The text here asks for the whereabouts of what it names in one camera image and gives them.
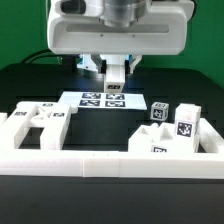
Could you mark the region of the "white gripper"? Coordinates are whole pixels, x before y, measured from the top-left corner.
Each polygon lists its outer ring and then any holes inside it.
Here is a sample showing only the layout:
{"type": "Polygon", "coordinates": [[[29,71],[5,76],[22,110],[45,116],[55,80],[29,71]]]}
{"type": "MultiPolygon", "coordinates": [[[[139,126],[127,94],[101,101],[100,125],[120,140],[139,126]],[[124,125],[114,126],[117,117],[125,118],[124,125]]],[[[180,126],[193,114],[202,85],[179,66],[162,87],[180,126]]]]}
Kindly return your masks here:
{"type": "Polygon", "coordinates": [[[47,42],[56,54],[92,54],[100,74],[107,64],[98,54],[128,55],[132,74],[141,55],[177,55],[185,48],[193,0],[51,0],[47,42]]]}

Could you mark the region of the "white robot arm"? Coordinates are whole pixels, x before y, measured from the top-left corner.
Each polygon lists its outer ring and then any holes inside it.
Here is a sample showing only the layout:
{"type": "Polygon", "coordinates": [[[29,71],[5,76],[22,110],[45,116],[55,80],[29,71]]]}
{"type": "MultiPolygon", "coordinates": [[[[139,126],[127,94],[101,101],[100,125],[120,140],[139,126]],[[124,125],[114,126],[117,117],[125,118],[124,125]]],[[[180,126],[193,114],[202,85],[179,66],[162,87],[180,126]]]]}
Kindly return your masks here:
{"type": "Polygon", "coordinates": [[[125,76],[127,57],[177,55],[185,48],[193,0],[51,0],[48,48],[106,62],[107,79],[125,76]]]}

